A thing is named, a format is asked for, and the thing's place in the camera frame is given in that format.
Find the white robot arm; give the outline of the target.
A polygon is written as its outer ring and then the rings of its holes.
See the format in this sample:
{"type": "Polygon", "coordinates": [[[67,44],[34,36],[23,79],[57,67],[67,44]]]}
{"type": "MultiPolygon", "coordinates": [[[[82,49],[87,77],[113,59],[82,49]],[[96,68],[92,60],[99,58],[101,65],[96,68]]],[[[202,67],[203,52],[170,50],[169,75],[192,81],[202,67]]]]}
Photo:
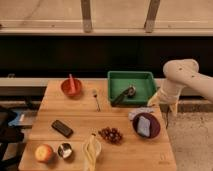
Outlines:
{"type": "Polygon", "coordinates": [[[200,74],[199,64],[194,59],[170,60],[163,66],[165,76],[160,88],[149,99],[147,105],[165,103],[171,113],[178,113],[178,101],[184,87],[198,92],[202,97],[213,103],[213,77],[200,74]]]}

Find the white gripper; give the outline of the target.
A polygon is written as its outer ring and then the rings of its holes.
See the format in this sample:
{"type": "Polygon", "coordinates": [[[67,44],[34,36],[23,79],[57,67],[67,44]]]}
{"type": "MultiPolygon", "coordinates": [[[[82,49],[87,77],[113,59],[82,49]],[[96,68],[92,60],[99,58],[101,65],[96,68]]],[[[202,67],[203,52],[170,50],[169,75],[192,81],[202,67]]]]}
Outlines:
{"type": "Polygon", "coordinates": [[[158,93],[155,93],[148,101],[147,105],[149,107],[158,105],[159,102],[163,102],[169,105],[171,113],[174,117],[178,113],[178,100],[180,93],[182,91],[182,86],[173,82],[164,82],[158,93]]]}

